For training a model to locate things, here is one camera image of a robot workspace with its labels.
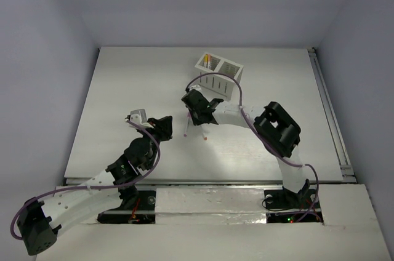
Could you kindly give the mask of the purple capped white marker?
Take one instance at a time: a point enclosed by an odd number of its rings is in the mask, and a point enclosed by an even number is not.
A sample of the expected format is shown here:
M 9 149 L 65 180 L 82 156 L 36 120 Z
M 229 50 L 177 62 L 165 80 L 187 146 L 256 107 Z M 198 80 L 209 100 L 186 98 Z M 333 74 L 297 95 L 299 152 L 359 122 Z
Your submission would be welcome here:
M 185 125 L 183 127 L 183 136 L 184 137 L 187 137 L 189 125 L 190 125 L 190 114 L 187 113 L 187 118 L 186 118 L 186 121 L 185 121 Z

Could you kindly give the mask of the yellow capped white marker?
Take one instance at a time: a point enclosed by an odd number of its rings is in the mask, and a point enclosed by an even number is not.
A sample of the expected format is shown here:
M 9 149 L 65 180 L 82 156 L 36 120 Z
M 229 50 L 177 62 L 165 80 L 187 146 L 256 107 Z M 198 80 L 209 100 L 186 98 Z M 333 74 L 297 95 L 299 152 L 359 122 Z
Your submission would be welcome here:
M 208 62 L 208 54 L 205 54 L 205 55 L 204 55 L 204 59 L 203 59 L 203 67 L 204 67 L 204 68 L 207 68 L 207 67 L 208 67 L 207 62 Z

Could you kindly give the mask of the salmon capped white marker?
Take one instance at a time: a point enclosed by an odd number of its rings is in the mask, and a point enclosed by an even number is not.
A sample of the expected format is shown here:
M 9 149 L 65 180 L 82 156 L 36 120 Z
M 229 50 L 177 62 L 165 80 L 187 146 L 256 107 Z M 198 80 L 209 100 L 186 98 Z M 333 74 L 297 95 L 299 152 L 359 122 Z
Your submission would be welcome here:
M 207 69 L 211 70 L 211 55 L 210 54 L 208 54 L 208 62 L 207 62 L 207 64 L 208 64 Z

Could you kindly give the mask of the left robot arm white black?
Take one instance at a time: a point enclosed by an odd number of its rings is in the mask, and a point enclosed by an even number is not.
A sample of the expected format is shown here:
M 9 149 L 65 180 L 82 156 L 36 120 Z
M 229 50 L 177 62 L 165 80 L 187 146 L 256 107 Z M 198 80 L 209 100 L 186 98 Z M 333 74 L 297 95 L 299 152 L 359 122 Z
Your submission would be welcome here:
M 55 244 L 74 225 L 115 206 L 133 208 L 136 183 L 150 175 L 161 157 L 160 144 L 172 138 L 172 116 L 141 118 L 131 113 L 125 121 L 140 133 L 123 154 L 99 174 L 74 187 L 48 191 L 25 202 L 11 224 L 19 230 L 28 255 L 38 255 Z

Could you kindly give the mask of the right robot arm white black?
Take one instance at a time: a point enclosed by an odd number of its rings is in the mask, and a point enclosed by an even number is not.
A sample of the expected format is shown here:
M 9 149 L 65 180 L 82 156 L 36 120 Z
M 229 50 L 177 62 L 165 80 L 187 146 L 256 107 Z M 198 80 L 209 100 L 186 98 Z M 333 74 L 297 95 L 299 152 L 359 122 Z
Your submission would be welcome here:
M 250 129 L 276 160 L 283 180 L 283 199 L 291 207 L 305 201 L 310 182 L 304 173 L 296 147 L 301 128 L 278 103 L 266 106 L 244 106 L 220 98 L 208 100 L 190 89 L 181 101 L 189 110 L 193 124 L 232 125 Z

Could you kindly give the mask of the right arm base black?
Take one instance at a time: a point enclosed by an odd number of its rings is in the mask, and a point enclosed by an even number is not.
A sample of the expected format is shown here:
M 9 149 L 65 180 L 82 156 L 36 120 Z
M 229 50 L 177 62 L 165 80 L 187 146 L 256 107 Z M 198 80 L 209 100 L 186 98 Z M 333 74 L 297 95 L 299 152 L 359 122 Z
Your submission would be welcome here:
M 323 223 L 316 187 L 306 182 L 298 193 L 281 189 L 264 190 L 262 207 L 267 223 Z

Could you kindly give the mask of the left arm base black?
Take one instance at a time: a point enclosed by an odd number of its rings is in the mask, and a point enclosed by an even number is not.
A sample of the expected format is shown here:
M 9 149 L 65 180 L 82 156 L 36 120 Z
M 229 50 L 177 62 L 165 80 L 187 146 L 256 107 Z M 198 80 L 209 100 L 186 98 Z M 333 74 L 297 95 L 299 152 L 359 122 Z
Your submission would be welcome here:
M 156 222 L 156 190 L 138 190 L 123 199 L 122 203 L 113 209 L 99 213 L 98 223 L 101 224 L 155 224 Z

